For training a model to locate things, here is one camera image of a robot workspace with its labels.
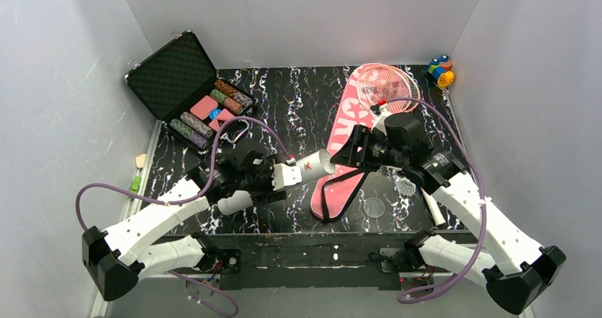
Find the marble tabletop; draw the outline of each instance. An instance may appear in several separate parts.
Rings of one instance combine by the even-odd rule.
[[[423,98],[442,112],[456,128],[449,100],[427,77],[425,65],[400,65],[417,82]],[[328,142],[333,120],[346,81],[355,67],[290,67],[219,70],[220,78],[252,94],[259,100],[256,118],[274,128],[295,156],[304,156],[324,148]],[[433,146],[450,149],[463,160],[448,130],[440,119],[419,106],[414,115],[424,123]],[[258,126],[251,128],[245,139],[261,142],[266,151],[276,151],[275,140]],[[167,192],[200,157],[167,131],[161,129],[149,172],[145,196],[157,198]],[[191,234],[205,231],[210,234],[241,233],[329,233],[329,232],[395,232],[430,229],[432,219],[418,191],[411,197],[398,194],[391,171],[385,168],[372,172],[342,219],[325,224],[310,210],[315,182],[289,192],[281,202],[251,207],[232,216],[219,215],[212,207],[176,226],[170,234]],[[363,210],[368,198],[377,197],[385,204],[385,214],[369,217]],[[443,229],[463,229],[460,221],[444,207],[447,220]]]

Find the purple cable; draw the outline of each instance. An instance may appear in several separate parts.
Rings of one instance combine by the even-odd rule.
[[[456,135],[456,133],[454,131],[454,128],[452,128],[452,125],[445,119],[443,114],[441,114],[441,112],[437,111],[437,109],[434,106],[432,106],[431,104],[429,104],[421,99],[416,99],[416,98],[411,98],[411,97],[396,97],[396,98],[387,100],[388,103],[389,102],[398,102],[398,101],[417,102],[417,103],[423,105],[424,107],[426,107],[427,109],[429,109],[430,111],[434,112],[443,121],[443,124],[447,127],[447,129],[451,133],[451,136],[454,138],[454,141],[460,148],[460,151],[464,155],[464,158],[466,159],[470,168],[473,171],[474,177],[476,179],[476,185],[479,189],[479,192],[478,192],[479,196],[481,197],[482,200],[485,200],[485,190],[484,190],[485,188],[483,186],[483,180],[481,178],[481,174],[478,172],[476,166],[472,163],[472,161],[468,157],[468,153],[466,153],[466,149],[464,148],[464,145],[460,141],[460,138],[458,138],[458,136]],[[478,233],[476,248],[474,249],[474,253],[472,254],[469,262],[466,264],[466,266],[464,266],[464,268],[462,268],[460,273],[452,275],[451,277],[449,277],[447,280],[445,280],[443,283],[440,283],[440,284],[420,286],[420,287],[416,287],[411,290],[405,291],[402,294],[398,295],[397,301],[400,302],[401,304],[415,304],[417,302],[424,302],[426,300],[441,297],[443,294],[445,294],[447,291],[449,291],[449,289],[454,287],[462,278],[464,278],[464,276],[470,271],[471,267],[476,262],[476,259],[478,258],[478,254],[481,252],[481,249],[483,249],[483,242],[485,242],[486,228],[487,228],[487,210],[485,208],[485,205],[483,205],[483,206],[481,206],[481,229],[479,230],[479,233]],[[418,297],[418,298],[407,298],[407,299],[405,298],[407,295],[411,295],[412,293],[424,291],[424,290],[430,290],[431,288],[437,288],[437,287],[440,287],[440,288],[438,290],[434,290],[432,293],[429,293],[428,295],[424,295],[424,296]]]
[[[219,137],[221,136],[221,133],[228,127],[230,126],[230,124],[232,124],[235,121],[250,121],[252,123],[258,124],[259,126],[263,127],[270,135],[272,135],[276,141],[278,142],[278,145],[280,146],[280,149],[282,150],[282,152],[288,157],[289,153],[288,150],[286,149],[286,147],[284,146],[284,143],[281,141],[281,139],[278,137],[278,135],[276,134],[276,132],[274,132],[274,130],[272,130],[269,126],[265,125],[262,121],[259,121],[255,118],[251,118],[251,117],[247,117],[247,116],[239,116],[239,117],[234,117],[234,118],[230,118],[227,121],[225,121],[221,127],[219,128],[219,130],[217,131],[217,134],[215,135],[215,138],[213,140],[213,146],[211,149],[211,155],[209,158],[211,158],[211,163],[209,166],[209,179],[206,183],[206,185],[203,187],[203,189],[201,189],[201,191],[196,194],[195,196],[189,198],[189,199],[182,199],[180,201],[174,201],[174,202],[169,202],[169,204],[171,205],[179,205],[179,204],[184,204],[184,203],[188,203],[188,202],[192,202],[198,198],[200,198],[201,196],[204,195],[204,193],[209,189],[209,187],[211,187],[211,183],[213,182],[213,170],[215,168],[215,154],[217,152],[217,145],[219,143]],[[150,197],[144,197],[142,195],[138,195],[138,194],[133,194],[132,192],[129,192],[128,190],[123,190],[121,188],[115,187],[114,185],[108,185],[105,183],[91,183],[89,185],[86,185],[85,187],[83,187],[78,193],[77,196],[75,197],[75,214],[77,215],[77,220],[80,222],[80,226],[82,226],[82,228],[84,229],[84,231],[88,230],[88,227],[86,226],[86,224],[84,223],[84,219],[82,217],[82,211],[80,208],[80,201],[82,199],[82,195],[84,194],[84,192],[90,188],[93,187],[99,187],[99,188],[105,188],[108,190],[113,190],[114,192],[118,192],[121,194],[124,194],[126,196],[130,196],[130,197],[134,197],[136,199],[140,199],[142,201],[146,201],[146,202],[150,202],[150,203],[154,203],[154,204],[164,204],[163,201],[159,201],[158,199],[151,199]],[[234,316],[236,316],[239,313],[239,304],[236,301],[236,299],[230,295],[227,292],[215,289],[211,286],[208,286],[206,284],[201,283],[198,280],[189,278],[185,275],[181,275],[177,272],[174,271],[169,271],[169,273],[175,275],[176,277],[182,278],[186,281],[190,281],[191,283],[195,283],[204,287],[208,287],[211,290],[219,293],[220,295],[225,296],[226,298],[228,298],[228,300],[230,300],[230,302],[232,302],[232,304],[234,305],[235,308],[235,312],[233,314],[227,314],[226,312],[221,311],[220,309],[218,309],[217,307],[215,307],[214,305],[205,302],[204,300],[201,300],[201,304],[207,306],[208,308],[212,309],[213,311],[215,311],[217,314],[226,317],[226,318],[232,318]]]

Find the purple hose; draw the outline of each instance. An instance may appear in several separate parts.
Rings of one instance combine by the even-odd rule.
[[[211,155],[209,158],[211,158],[211,164],[209,167],[209,180],[207,181],[206,185],[203,187],[203,189],[201,189],[201,191],[196,194],[195,196],[189,198],[189,199],[182,199],[180,201],[174,201],[174,202],[169,202],[172,205],[178,205],[178,204],[184,204],[184,203],[188,203],[191,201],[194,201],[198,198],[200,198],[201,196],[204,195],[205,192],[207,192],[207,190],[209,189],[209,187],[211,187],[211,183],[213,182],[213,170],[215,168],[215,153],[217,152],[217,145],[219,143],[219,137],[221,136],[221,133],[233,122],[235,121],[250,121],[252,123],[258,124],[259,126],[263,127],[267,132],[269,132],[270,135],[272,135],[276,141],[278,142],[278,146],[280,146],[280,149],[282,150],[282,152],[288,157],[289,153],[288,150],[286,149],[286,147],[284,146],[284,143],[280,140],[280,138],[278,137],[278,135],[276,134],[276,132],[274,132],[274,130],[272,130],[270,127],[268,127],[267,125],[265,125],[263,122],[251,118],[251,117],[247,117],[247,116],[240,116],[240,117],[234,117],[234,118],[230,118],[227,121],[225,121],[221,127],[219,128],[219,130],[217,131],[217,134],[215,135],[215,138],[213,140],[213,146],[211,149]],[[77,215],[77,220],[80,222],[80,226],[82,226],[82,228],[84,229],[84,231],[88,230],[88,227],[86,226],[86,224],[84,223],[84,219],[82,218],[82,211],[80,209],[80,201],[82,199],[82,195],[84,194],[84,192],[90,188],[94,188],[94,187],[99,187],[99,188],[105,188],[108,190],[113,190],[114,192],[118,192],[121,194],[124,194],[126,196],[130,196],[130,197],[134,197],[136,199],[140,199],[142,201],[146,201],[146,202],[150,202],[150,203],[154,203],[154,204],[163,204],[164,202],[159,201],[158,199],[151,199],[150,197],[144,197],[142,195],[138,195],[138,194],[133,194],[132,192],[129,192],[128,190],[123,190],[121,188],[115,187],[114,185],[108,185],[105,183],[91,183],[89,185],[86,185],[85,187],[83,187],[78,193],[77,196],[75,197],[75,214]],[[210,288],[211,290],[219,293],[220,295],[225,296],[226,298],[228,298],[228,300],[230,300],[230,302],[232,302],[232,304],[234,305],[235,308],[235,312],[233,314],[227,314],[226,312],[221,311],[220,309],[218,309],[217,307],[215,307],[214,305],[205,302],[204,300],[201,300],[201,304],[207,306],[208,308],[212,309],[213,311],[215,311],[217,314],[226,317],[226,318],[232,318],[234,316],[236,316],[239,313],[239,304],[236,301],[236,299],[234,297],[232,297],[232,295],[230,295],[227,292],[215,289],[211,286],[205,285],[203,283],[201,283],[198,280],[186,277],[185,275],[181,275],[177,272],[174,271],[169,271],[169,273],[175,275],[176,277],[182,278],[186,281],[190,281],[191,283],[195,283],[201,286],[205,286]]]
[[[454,131],[454,128],[452,128],[452,125],[445,119],[443,114],[441,114],[441,112],[437,111],[437,109],[434,108],[431,104],[429,104],[421,99],[416,99],[416,98],[411,98],[411,97],[396,97],[396,98],[387,100],[388,103],[389,102],[398,102],[398,101],[418,102],[421,105],[423,105],[424,107],[426,107],[427,109],[429,109],[430,111],[434,112],[443,121],[443,124],[445,124],[445,126],[451,133],[451,136],[454,138],[454,141],[460,148],[460,151],[462,152],[462,154],[464,155],[464,158],[466,159],[470,168],[472,169],[473,175],[476,179],[476,185],[478,186],[478,189],[479,189],[479,192],[478,192],[479,196],[481,197],[482,200],[485,200],[485,190],[484,190],[481,174],[478,172],[478,170],[476,169],[476,166],[472,163],[472,161],[468,157],[468,153],[466,153],[466,149],[464,148],[464,145],[460,141],[460,138],[458,138],[458,136],[456,135],[456,133]],[[445,294],[445,292],[449,291],[450,288],[452,288],[462,278],[464,278],[464,276],[470,271],[471,267],[476,262],[476,259],[478,258],[478,254],[481,252],[481,249],[483,249],[483,242],[485,241],[486,228],[487,228],[487,211],[485,209],[485,206],[483,205],[483,206],[481,206],[481,229],[479,230],[479,233],[478,233],[476,248],[474,249],[474,253],[472,254],[469,262],[466,264],[466,266],[464,266],[464,268],[462,268],[462,271],[460,271],[460,273],[458,273],[458,274],[452,275],[447,280],[445,280],[443,283],[427,285],[427,286],[420,286],[420,287],[416,287],[411,290],[405,291],[402,294],[398,295],[397,301],[400,302],[401,304],[415,304],[417,302],[424,302],[426,300],[441,297],[443,294]],[[424,290],[430,290],[431,288],[438,288],[438,290],[434,290],[432,293],[430,293],[428,295],[424,295],[422,297],[418,297],[418,298],[405,298],[407,295],[411,295],[412,293],[416,293],[416,292],[424,291]]]

